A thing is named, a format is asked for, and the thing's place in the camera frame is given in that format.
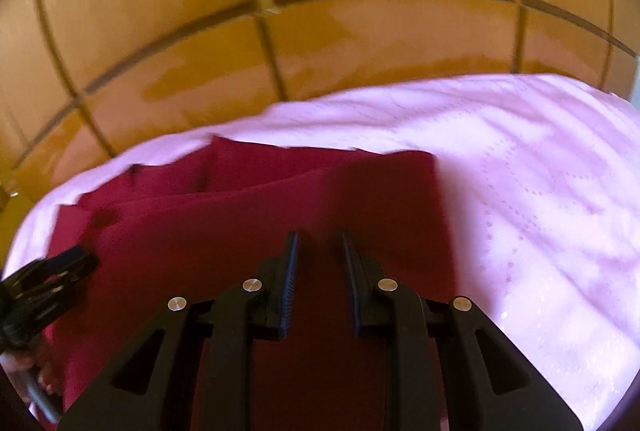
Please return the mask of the person's left hand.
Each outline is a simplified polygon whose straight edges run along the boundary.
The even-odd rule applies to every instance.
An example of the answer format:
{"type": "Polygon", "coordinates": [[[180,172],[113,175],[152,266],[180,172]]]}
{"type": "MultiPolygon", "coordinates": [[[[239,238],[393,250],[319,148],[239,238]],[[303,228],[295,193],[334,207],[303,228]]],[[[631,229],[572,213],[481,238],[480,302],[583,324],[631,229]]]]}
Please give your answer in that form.
{"type": "Polygon", "coordinates": [[[39,340],[28,350],[3,352],[1,366],[25,404],[32,403],[32,397],[28,394],[25,382],[21,378],[21,371],[29,373],[33,368],[37,369],[37,381],[40,388],[46,391],[47,395],[61,394],[58,369],[53,364],[51,347],[45,339],[39,340]]]}

